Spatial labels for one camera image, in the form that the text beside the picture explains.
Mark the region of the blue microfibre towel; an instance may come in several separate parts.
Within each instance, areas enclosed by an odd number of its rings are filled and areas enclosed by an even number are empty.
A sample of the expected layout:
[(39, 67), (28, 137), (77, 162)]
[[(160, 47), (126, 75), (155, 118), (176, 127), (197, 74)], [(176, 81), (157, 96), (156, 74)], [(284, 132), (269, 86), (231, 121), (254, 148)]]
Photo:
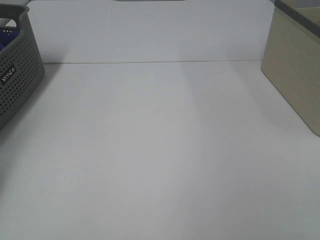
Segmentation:
[(0, 50), (2, 51), (8, 44), (10, 44), (14, 39), (20, 34), (19, 30), (11, 28), (0, 28)]

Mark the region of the beige storage box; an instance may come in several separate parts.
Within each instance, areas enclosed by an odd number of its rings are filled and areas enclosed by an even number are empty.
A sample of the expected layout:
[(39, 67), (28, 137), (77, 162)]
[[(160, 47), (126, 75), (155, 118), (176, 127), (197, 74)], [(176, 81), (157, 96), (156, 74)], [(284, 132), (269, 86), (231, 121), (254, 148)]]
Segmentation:
[(320, 134), (320, 2), (275, 0), (261, 71)]

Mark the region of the grey perforated plastic basket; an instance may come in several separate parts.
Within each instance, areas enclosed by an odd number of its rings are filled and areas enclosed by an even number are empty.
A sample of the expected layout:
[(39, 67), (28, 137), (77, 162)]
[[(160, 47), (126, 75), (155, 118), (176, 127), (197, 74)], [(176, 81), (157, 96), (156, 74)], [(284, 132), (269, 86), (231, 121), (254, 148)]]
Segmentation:
[(0, 51), (0, 128), (3, 129), (33, 94), (45, 75), (44, 64), (28, 16), (29, 8), (1, 4), (0, 17), (13, 20), (19, 30), (11, 43)]

